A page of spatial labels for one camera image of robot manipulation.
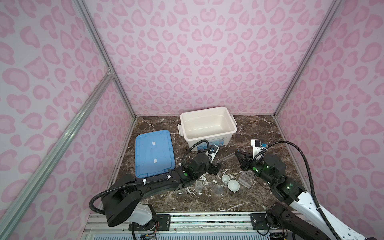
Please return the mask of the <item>clear plastic test tube rack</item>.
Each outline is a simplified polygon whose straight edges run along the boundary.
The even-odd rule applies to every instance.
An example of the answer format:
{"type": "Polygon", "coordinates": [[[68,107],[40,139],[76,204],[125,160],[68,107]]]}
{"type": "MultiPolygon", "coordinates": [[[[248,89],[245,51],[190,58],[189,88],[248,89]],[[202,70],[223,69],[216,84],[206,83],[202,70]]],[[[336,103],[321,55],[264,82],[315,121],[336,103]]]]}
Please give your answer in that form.
{"type": "Polygon", "coordinates": [[[255,180],[255,175],[252,171],[242,172],[238,177],[238,182],[240,185],[250,189],[253,186],[253,181],[255,180]]]}

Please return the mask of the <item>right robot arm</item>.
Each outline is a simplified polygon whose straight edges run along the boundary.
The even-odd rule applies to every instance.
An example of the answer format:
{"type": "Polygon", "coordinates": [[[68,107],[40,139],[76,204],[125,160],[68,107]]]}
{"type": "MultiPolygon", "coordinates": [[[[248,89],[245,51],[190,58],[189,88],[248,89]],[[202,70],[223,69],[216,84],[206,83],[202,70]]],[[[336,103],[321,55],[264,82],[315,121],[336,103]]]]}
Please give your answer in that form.
{"type": "Polygon", "coordinates": [[[278,199],[266,212],[266,223],[272,229],[282,228],[304,240],[364,240],[365,236],[348,227],[312,194],[286,175],[286,164],[265,149],[256,155],[236,151],[241,169],[251,171],[265,181],[278,199]]]}

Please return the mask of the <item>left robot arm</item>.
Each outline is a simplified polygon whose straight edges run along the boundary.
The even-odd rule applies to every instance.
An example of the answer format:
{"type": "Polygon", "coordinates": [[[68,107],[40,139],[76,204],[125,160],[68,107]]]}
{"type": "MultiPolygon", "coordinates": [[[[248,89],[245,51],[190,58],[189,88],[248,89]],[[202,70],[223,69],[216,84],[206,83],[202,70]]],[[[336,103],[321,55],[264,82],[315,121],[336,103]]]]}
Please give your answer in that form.
{"type": "Polygon", "coordinates": [[[141,226],[156,219],[154,208],[142,205],[140,202],[154,195],[179,191],[194,184],[203,174],[217,175],[221,170],[220,164],[211,163],[211,156],[197,153],[191,162],[179,166],[167,173],[144,179],[126,175],[108,190],[98,194],[109,227],[115,227],[129,220],[141,226]]]}

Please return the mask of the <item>clear glass test tube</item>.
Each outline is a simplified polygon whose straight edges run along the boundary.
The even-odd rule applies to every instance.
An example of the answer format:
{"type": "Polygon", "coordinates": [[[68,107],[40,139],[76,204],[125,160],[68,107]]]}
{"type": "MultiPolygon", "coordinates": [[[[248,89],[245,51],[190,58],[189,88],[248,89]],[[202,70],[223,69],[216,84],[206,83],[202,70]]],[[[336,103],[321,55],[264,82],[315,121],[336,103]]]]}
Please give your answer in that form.
{"type": "Polygon", "coordinates": [[[231,154],[229,154],[229,155],[223,157],[222,159],[218,160],[217,163],[220,164],[220,163],[222,163],[222,162],[225,162],[225,161],[227,161],[227,160],[233,159],[233,158],[235,158],[235,157],[236,157],[235,153],[231,153],[231,154]]]}

